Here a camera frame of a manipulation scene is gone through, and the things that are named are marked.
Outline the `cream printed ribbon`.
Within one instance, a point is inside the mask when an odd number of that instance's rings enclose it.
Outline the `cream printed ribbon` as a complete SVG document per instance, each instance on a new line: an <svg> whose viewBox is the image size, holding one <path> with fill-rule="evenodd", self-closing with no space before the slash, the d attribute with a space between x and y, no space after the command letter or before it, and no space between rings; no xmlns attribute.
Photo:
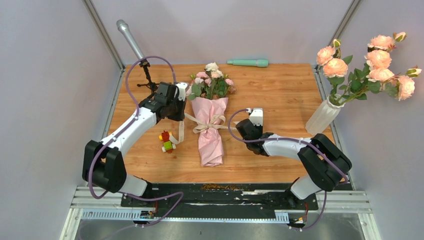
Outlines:
<svg viewBox="0 0 424 240"><path fill-rule="evenodd" d="M226 130L236 130L235 127L228 127L224 126L224 123L226 122L226 118L222 114L215 114L212 116L211 120L208 123L205 123L193 116L191 116L188 113L185 113L185 117L195 123L197 123L197 126L192 130L194 133L198 134L201 132L206 131L207 129L226 129ZM185 137L185 122L179 121L178 125L178 137L175 138L171 132L169 133L169 140L172 144L178 145L184 141Z"/></svg>

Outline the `pink flower bouquet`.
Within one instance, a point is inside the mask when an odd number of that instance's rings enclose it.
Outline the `pink flower bouquet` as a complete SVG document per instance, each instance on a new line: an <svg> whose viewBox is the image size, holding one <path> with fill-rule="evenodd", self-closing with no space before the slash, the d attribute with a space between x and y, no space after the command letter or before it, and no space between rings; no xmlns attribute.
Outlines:
<svg viewBox="0 0 424 240"><path fill-rule="evenodd" d="M234 94L236 86L224 74L216 62L205 65L203 71L190 76L191 84L186 92L193 117L208 123L213 115L224 115L228 106L228 95ZM198 134L198 152L203 167L215 167L223 163L224 146L219 134L221 129L209 128Z"/></svg>

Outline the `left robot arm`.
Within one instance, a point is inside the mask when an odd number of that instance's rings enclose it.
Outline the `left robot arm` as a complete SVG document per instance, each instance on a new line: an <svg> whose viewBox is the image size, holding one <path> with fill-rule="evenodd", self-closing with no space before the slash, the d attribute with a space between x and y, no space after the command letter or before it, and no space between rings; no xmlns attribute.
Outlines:
<svg viewBox="0 0 424 240"><path fill-rule="evenodd" d="M185 82L161 82L155 93L136 104L134 113L117 130L100 141L90 140L86 144L82 178L91 191L93 187L100 187L110 193L133 195L142 207L152 203L150 183L127 173L124 156L160 120L180 122L184 119L188 88Z"/></svg>

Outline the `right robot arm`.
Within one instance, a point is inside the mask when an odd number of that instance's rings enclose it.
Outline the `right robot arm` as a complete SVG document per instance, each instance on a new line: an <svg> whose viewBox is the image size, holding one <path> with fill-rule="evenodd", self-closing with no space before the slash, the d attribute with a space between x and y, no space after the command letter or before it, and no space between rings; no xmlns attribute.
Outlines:
<svg viewBox="0 0 424 240"><path fill-rule="evenodd" d="M324 134L312 138L283 137L263 132L249 119L236 124L246 147L256 155L299 160L307 174L297 178L284 192L286 204L298 209L310 195L331 192L352 168L350 159Z"/></svg>

